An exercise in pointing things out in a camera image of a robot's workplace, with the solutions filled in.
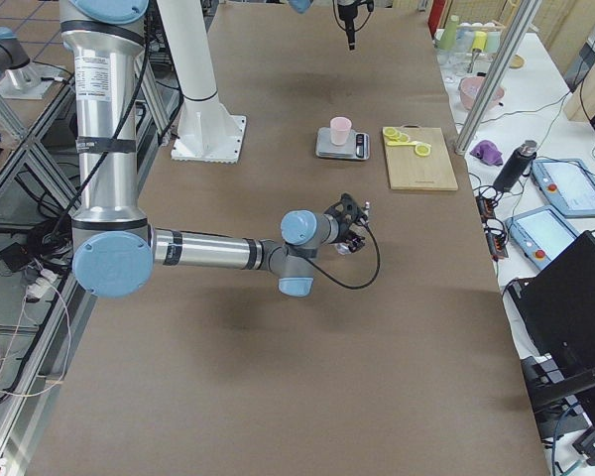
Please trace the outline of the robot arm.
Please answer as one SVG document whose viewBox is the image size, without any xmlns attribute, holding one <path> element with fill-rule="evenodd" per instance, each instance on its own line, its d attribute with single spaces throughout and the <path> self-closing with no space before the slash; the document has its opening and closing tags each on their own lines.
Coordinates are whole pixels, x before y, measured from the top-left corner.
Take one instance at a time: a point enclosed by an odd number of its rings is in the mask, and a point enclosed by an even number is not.
<svg viewBox="0 0 595 476">
<path fill-rule="evenodd" d="M 302 298 L 318 271 L 319 249 L 349 253 L 374 240 L 367 208 L 342 194 L 321 213 L 297 210 L 280 241 L 232 238 L 150 225 L 138 204 L 134 105 L 148 66 L 145 1 L 63 1 L 61 35 L 74 56 L 81 186 L 63 212 L 72 229 L 72 271 L 99 297 L 137 291 L 155 265 L 262 270 Z M 246 128 L 221 103 L 206 27 L 196 1 L 162 1 L 159 14 L 178 75 L 177 160 L 233 164 Z"/>
<path fill-rule="evenodd" d="M 297 13 L 305 13 L 313 4 L 311 0 L 288 0 L 287 3 Z M 361 31 L 370 20 L 374 10 L 375 2 L 373 0 L 334 0 L 331 2 L 333 19 L 339 29 L 341 29 L 347 41 L 348 50 L 353 52 L 356 49 L 356 34 Z M 359 10 L 365 7 L 367 16 L 363 22 L 357 26 L 356 20 Z"/>
</svg>

